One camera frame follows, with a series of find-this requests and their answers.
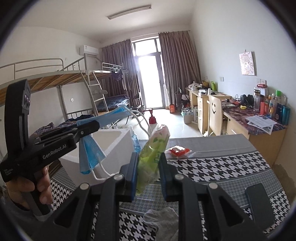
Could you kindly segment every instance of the human hand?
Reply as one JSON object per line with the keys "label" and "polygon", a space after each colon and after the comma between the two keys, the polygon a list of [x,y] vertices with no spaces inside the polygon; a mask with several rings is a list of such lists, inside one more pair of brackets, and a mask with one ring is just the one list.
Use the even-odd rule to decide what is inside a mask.
{"label": "human hand", "polygon": [[[48,174],[48,166],[42,169],[42,173],[43,177],[37,183],[37,190],[41,192],[39,200],[42,204],[51,204],[53,202],[53,199]],[[6,186],[8,195],[13,202],[22,205],[26,209],[30,209],[21,192],[34,191],[35,185],[33,182],[24,177],[18,177],[17,179],[7,182]]]}

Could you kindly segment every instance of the window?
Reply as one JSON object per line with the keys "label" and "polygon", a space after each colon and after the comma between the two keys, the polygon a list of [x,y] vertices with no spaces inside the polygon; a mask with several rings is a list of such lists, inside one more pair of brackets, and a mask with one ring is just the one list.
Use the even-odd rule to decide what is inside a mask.
{"label": "window", "polygon": [[139,85],[146,108],[165,108],[164,74],[159,38],[133,43],[133,52],[140,71]]}

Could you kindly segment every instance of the tiled floor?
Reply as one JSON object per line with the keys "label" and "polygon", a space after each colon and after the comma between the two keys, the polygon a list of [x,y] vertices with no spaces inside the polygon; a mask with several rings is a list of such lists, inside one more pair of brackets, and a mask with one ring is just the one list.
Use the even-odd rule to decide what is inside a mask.
{"label": "tiled floor", "polygon": [[[145,118],[149,122],[150,112],[145,112]],[[201,133],[198,130],[197,124],[191,123],[189,125],[184,124],[183,117],[180,113],[170,114],[169,110],[153,110],[153,115],[156,118],[157,123],[166,125],[170,131],[171,138],[186,138],[186,137],[201,137]],[[118,126],[124,128],[126,124],[126,118],[118,122]],[[138,135],[139,139],[148,139],[147,134],[141,129],[137,120],[128,120],[128,125],[133,126],[135,133]],[[147,130],[148,126],[145,120],[141,122],[141,125]]]}

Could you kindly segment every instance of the white wall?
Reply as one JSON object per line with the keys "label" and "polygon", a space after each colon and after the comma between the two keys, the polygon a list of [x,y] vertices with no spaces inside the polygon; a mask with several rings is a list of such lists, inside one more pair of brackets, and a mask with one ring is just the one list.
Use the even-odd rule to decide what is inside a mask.
{"label": "white wall", "polygon": [[[198,0],[191,30],[202,78],[218,82],[219,91],[253,94],[260,78],[287,96],[292,112],[276,163],[296,181],[296,50],[285,29],[258,0]],[[245,49],[255,53],[257,77],[241,74],[239,54]]]}
{"label": "white wall", "polygon": [[[8,38],[4,48],[0,53],[0,66],[17,61],[38,58],[61,58],[64,65],[68,65],[81,58],[79,47],[88,45],[99,48],[97,41],[86,37],[43,27],[16,27]],[[87,58],[90,69],[100,69],[99,62],[96,59]],[[44,65],[57,62],[44,61]],[[23,64],[17,69],[27,66],[36,66],[35,63]],[[81,69],[84,69],[84,63],[81,61]],[[31,74],[51,72],[61,69],[61,67],[49,67],[47,69],[32,69],[19,72],[16,78],[21,78]],[[0,84],[13,79],[13,67],[0,69]],[[68,112],[91,108],[90,99],[86,87],[82,83],[66,85],[62,88],[65,104]],[[7,153],[4,137],[4,107],[0,107],[0,150],[3,155]],[[31,95],[30,114],[28,117],[28,128],[31,134],[41,126],[53,122],[55,125],[63,122],[62,110],[56,88],[51,88]]]}
{"label": "white wall", "polygon": [[151,27],[151,28],[144,28],[137,31],[127,32],[125,34],[121,35],[115,35],[111,38],[108,38],[107,40],[101,42],[101,47],[105,47],[120,41],[124,41],[126,39],[131,39],[131,41],[149,38],[149,37],[155,37],[158,35],[158,33],[161,32],[173,32],[173,31],[185,31],[189,30],[189,25],[160,25],[157,27]]}

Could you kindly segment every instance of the chair backrest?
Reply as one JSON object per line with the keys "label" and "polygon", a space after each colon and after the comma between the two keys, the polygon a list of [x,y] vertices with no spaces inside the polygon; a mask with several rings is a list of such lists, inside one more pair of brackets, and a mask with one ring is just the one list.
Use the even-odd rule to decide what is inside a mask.
{"label": "chair backrest", "polygon": [[222,102],[220,99],[211,95],[209,96],[209,101],[210,101],[209,126],[216,136],[220,136],[222,132],[222,123],[223,123]]}
{"label": "chair backrest", "polygon": [[141,106],[141,92],[137,93],[135,95],[135,97],[133,98],[133,101],[131,103],[131,106],[132,107],[138,107],[138,106]]}

